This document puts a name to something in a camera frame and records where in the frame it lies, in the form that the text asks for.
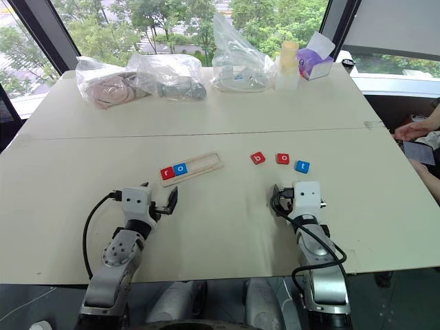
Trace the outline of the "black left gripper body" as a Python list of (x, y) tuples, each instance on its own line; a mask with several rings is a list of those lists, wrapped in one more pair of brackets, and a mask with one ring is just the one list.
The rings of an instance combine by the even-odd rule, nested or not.
[(170, 215), (171, 209), (169, 207), (156, 206), (154, 201), (149, 206), (149, 216), (154, 221), (159, 221), (162, 215)]

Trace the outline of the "person's bare hand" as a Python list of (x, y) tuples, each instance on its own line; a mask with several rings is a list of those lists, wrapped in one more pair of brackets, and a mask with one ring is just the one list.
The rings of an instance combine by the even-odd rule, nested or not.
[(396, 140), (411, 141), (423, 137), (433, 130), (428, 120), (411, 122), (395, 129), (393, 137)]

